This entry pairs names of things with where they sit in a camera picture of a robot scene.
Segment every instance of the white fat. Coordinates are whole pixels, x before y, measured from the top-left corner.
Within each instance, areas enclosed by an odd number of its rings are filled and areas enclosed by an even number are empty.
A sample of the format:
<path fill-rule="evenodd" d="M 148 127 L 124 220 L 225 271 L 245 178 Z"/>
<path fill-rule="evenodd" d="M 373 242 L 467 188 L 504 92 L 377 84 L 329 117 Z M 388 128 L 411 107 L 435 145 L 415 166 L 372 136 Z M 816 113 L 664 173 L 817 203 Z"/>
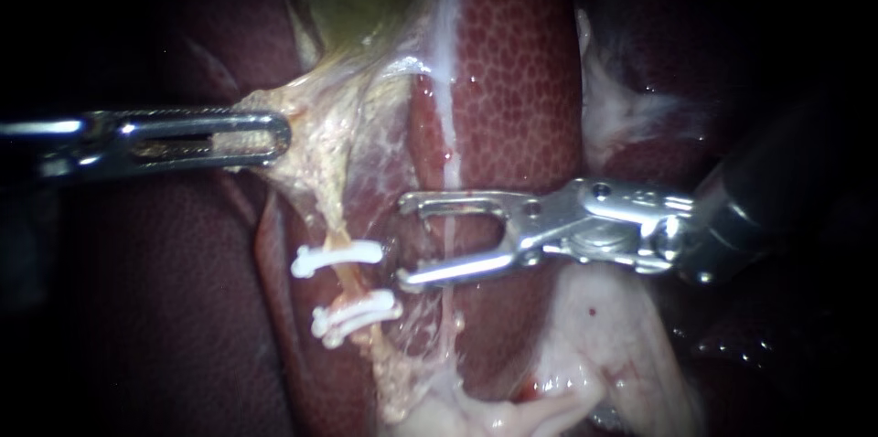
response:
<path fill-rule="evenodd" d="M 444 188 L 457 190 L 460 181 L 460 151 L 457 150 L 454 102 L 451 89 L 457 78 L 457 23 L 460 0 L 439 0 L 435 12 L 434 30 L 431 37 L 433 68 L 433 92 L 425 93 L 434 98 L 436 114 L 442 130 L 445 150 L 443 167 Z M 445 251 L 454 247 L 455 219 L 445 220 Z"/>
<path fill-rule="evenodd" d="M 295 278 L 310 278 L 321 267 L 344 262 L 378 263 L 384 257 L 381 244 L 372 240 L 352 240 L 344 249 L 323 250 L 322 247 L 299 247 L 290 272 Z"/>
<path fill-rule="evenodd" d="M 591 40 L 583 53 L 583 142 L 589 167 L 600 171 L 624 146 L 655 138 L 654 129 L 680 99 L 638 93 L 606 70 L 608 53 Z"/>
<path fill-rule="evenodd" d="M 520 404 L 485 402 L 466 395 L 460 377 L 446 370 L 436 374 L 408 418 L 389 426 L 387 433 L 394 437 L 549 437 L 585 418 L 604 396 L 595 385 Z"/>
<path fill-rule="evenodd" d="M 335 349 L 354 331 L 400 318 L 402 304 L 390 290 L 372 290 L 353 302 L 328 308 L 317 307 L 313 316 L 311 334 L 322 339 L 327 349 Z"/>

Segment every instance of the clip applier jaw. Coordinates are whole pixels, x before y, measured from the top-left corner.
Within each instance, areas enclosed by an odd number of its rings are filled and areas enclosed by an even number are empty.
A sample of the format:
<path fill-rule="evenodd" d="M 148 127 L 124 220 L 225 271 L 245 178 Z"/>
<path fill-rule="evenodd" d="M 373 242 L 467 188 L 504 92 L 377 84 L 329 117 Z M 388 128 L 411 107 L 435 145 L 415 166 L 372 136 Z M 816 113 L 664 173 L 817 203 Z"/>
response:
<path fill-rule="evenodd" d="M 679 254 L 692 212 L 689 196 L 659 187 L 607 178 L 576 178 L 545 196 L 484 191 L 410 192 L 399 200 L 402 214 L 481 214 L 504 223 L 494 250 L 398 272 L 401 285 L 417 289 L 484 279 L 546 255 L 578 262 L 613 261 L 637 272 L 666 272 Z"/>

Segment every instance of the surgical clip applier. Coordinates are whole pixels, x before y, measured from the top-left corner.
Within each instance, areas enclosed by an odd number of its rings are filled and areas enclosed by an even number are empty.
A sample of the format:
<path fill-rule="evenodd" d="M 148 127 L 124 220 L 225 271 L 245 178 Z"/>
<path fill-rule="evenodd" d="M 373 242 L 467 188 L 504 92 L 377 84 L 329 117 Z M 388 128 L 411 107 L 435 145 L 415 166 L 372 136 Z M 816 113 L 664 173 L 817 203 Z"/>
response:
<path fill-rule="evenodd" d="M 504 222 L 494 250 L 400 271 L 403 287 L 483 279 L 547 255 L 578 262 L 614 261 L 645 274 L 666 272 L 682 247 L 692 199 L 659 187 L 607 178 L 576 178 L 545 196 L 502 191 L 410 192 L 399 200 L 402 214 L 482 214 Z"/>

